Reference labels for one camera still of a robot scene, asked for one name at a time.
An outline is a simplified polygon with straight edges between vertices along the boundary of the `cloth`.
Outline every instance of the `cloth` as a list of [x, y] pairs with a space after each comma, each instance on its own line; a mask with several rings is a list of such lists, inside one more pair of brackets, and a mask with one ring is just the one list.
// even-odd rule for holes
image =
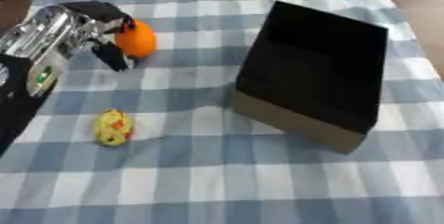
[[[50, 3], [36, 0], [33, 12]], [[344, 156], [232, 113], [272, 0], [99, 0], [149, 23], [142, 67], [79, 54], [0, 159], [0, 223], [441, 223], [444, 89], [389, 0], [287, 0], [389, 28], [379, 123]], [[132, 141], [94, 144], [98, 113]]]

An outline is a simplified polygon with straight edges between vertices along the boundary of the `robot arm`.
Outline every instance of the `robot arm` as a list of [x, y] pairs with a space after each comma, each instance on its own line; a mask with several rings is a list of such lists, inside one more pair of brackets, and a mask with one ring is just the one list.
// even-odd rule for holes
[[66, 3], [41, 9], [0, 39], [0, 156], [45, 102], [68, 61], [93, 52], [114, 70], [137, 61], [105, 39], [135, 28], [133, 19], [108, 3]]

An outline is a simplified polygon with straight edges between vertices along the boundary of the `black box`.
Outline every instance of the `black box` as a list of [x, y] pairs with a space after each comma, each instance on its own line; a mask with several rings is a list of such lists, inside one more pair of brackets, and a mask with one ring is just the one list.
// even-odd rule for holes
[[388, 30], [276, 2], [236, 81], [237, 113], [351, 153], [378, 119]]

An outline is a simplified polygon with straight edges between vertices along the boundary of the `blue and white checkered cloth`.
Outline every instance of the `blue and white checkered cloth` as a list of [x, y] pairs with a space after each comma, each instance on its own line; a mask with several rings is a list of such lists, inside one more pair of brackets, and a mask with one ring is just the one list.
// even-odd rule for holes
[[[289, 0], [389, 28], [379, 123], [348, 156], [228, 107], [272, 0], [101, 1], [149, 23], [158, 50], [122, 73], [71, 61], [0, 160], [0, 223], [443, 222], [444, 88], [391, 1]], [[94, 144], [108, 108], [135, 119], [130, 144]]]

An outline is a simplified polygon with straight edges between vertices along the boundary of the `dark fabric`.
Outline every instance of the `dark fabric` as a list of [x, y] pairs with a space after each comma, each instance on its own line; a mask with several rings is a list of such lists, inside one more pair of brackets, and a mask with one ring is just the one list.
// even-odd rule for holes
[[126, 13], [120, 11], [119, 8], [110, 4], [103, 3], [99, 1], [82, 1], [82, 2], [72, 2], [64, 3], [62, 6], [68, 8], [77, 13], [81, 13], [91, 17], [94, 20], [109, 23], [114, 20], [124, 19], [123, 25], [116, 31], [123, 31], [125, 26], [128, 25], [130, 28], [135, 28], [133, 18]]
[[0, 157], [25, 130], [37, 111], [53, 91], [54, 85], [41, 97], [32, 97], [26, 88], [31, 61], [24, 57], [0, 54], [0, 62], [9, 70], [9, 77], [0, 86]]

